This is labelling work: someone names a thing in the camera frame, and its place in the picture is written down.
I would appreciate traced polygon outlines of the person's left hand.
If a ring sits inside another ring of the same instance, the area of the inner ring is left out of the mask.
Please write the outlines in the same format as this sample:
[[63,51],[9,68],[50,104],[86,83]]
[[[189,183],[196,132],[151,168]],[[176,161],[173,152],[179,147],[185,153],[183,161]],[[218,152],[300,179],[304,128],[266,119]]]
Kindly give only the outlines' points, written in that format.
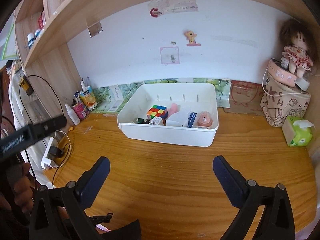
[[23,213],[30,213],[33,209],[33,191],[31,189],[31,183],[27,174],[30,170],[29,163],[23,163],[20,165],[22,175],[15,181],[13,185],[15,199],[14,202],[19,206]]

